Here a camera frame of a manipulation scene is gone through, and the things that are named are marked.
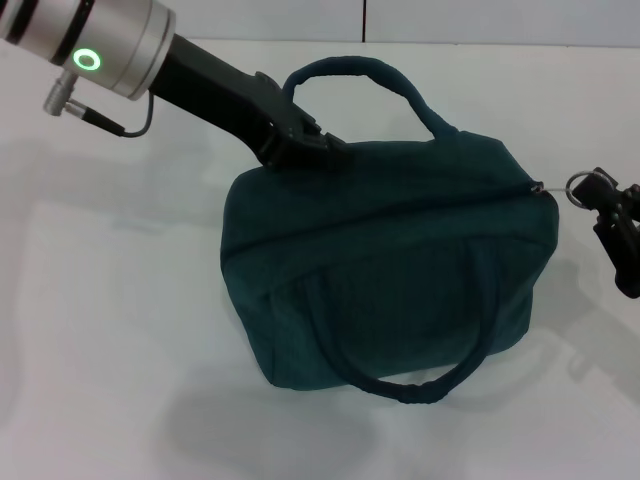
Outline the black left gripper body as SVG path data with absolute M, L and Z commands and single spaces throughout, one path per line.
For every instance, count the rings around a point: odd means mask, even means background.
M 150 92 L 241 140 L 265 166 L 292 152 L 296 114 L 263 74 L 248 75 L 176 34 Z

